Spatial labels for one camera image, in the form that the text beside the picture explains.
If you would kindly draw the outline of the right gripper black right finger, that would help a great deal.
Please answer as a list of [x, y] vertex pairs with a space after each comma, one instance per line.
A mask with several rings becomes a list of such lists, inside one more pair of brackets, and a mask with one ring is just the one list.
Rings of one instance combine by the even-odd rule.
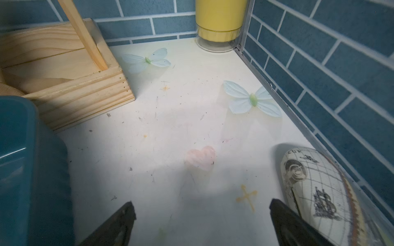
[[315, 228], [279, 199], [273, 199], [269, 208], [280, 246], [332, 245]]

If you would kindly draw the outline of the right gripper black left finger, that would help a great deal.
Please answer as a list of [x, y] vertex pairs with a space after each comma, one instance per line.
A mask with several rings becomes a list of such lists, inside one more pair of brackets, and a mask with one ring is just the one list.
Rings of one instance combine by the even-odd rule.
[[80, 246], [127, 246], [136, 214], [132, 202], [127, 202], [84, 239]]

